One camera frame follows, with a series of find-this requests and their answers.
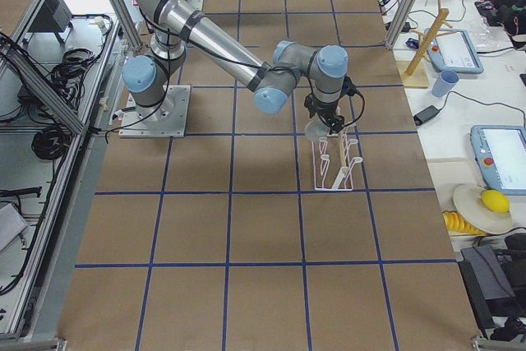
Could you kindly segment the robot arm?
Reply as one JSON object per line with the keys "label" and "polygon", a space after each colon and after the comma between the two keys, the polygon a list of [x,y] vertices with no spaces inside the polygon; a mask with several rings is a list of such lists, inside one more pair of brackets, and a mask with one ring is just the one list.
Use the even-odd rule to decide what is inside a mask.
{"label": "robot arm", "polygon": [[302,78],[312,84],[305,99],[310,117],[306,134],[312,140],[334,135],[348,125],[339,114],[339,100],[346,95],[349,81],[348,53],[338,45],[315,49],[283,40],[276,46],[273,62],[261,61],[216,25],[189,0],[135,0],[145,17],[169,39],[192,44],[219,67],[244,84],[256,107],[278,113]]}

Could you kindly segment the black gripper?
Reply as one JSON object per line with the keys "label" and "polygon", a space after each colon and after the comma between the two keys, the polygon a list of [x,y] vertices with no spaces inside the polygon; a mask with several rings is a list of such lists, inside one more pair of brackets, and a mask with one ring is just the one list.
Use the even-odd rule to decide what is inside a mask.
{"label": "black gripper", "polygon": [[317,116],[330,128],[329,134],[338,134],[344,129],[344,116],[337,114],[338,101],[325,103],[314,94],[308,94],[304,100],[304,107],[308,110],[309,119]]}

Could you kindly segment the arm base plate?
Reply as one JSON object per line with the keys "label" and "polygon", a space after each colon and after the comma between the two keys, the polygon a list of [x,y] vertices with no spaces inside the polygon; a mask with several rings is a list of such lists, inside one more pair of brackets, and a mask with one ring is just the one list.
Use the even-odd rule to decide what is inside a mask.
{"label": "arm base plate", "polygon": [[155,107],[145,109],[137,107],[132,94],[127,97],[127,106],[134,107],[125,112],[122,118],[124,128],[118,130],[118,135],[125,138],[183,138],[186,132],[187,113],[190,103],[190,85],[169,85],[164,88],[168,93],[155,113],[148,116]]}

